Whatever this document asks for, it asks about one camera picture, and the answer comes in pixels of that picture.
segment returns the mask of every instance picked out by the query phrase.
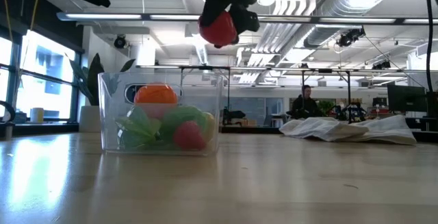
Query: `yellow plastic fruit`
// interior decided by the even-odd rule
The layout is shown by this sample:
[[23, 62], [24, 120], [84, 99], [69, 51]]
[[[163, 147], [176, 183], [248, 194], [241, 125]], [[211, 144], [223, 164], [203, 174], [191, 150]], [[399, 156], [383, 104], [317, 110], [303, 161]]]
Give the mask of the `yellow plastic fruit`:
[[206, 128], [205, 131], [203, 132], [203, 138], [205, 142], [210, 143], [210, 141], [214, 136], [214, 132], [217, 129], [216, 119], [214, 118], [213, 114], [210, 114], [208, 112], [204, 112], [203, 114], [207, 119]]

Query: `crumpled white sheet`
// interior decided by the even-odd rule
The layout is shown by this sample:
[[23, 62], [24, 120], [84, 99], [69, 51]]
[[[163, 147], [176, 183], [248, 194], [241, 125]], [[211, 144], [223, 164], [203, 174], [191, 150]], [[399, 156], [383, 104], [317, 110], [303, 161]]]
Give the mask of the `crumpled white sheet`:
[[392, 142], [401, 145], [417, 143], [404, 116], [347, 124], [333, 118], [308, 118], [284, 124], [280, 132], [292, 138], [320, 138], [328, 142]]

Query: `white cup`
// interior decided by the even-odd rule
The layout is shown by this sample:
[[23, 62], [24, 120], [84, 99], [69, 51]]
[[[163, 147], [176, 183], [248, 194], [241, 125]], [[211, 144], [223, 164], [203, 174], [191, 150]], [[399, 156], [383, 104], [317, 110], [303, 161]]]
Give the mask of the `white cup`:
[[30, 110], [30, 122], [42, 123], [44, 121], [44, 109], [32, 108]]

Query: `red plastic fruit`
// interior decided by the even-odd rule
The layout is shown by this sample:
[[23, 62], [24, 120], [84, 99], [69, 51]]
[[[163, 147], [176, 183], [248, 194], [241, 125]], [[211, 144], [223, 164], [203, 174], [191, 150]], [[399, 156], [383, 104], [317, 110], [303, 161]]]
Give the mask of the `red plastic fruit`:
[[199, 34], [207, 42], [218, 46], [229, 45], [237, 37], [233, 19], [227, 11], [223, 11], [210, 26], [199, 25]]
[[141, 87], [134, 97], [134, 103], [177, 104], [177, 94], [168, 84], [153, 83]]
[[201, 129], [194, 121], [182, 123], [173, 134], [173, 140], [184, 150], [203, 150], [206, 145]]

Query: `security camera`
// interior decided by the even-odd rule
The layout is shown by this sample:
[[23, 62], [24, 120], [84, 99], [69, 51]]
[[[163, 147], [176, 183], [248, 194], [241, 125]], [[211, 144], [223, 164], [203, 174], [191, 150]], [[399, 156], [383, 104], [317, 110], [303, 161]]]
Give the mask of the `security camera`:
[[114, 41], [114, 46], [117, 49], [126, 49], [128, 47], [125, 37], [126, 35], [117, 35], [117, 38]]

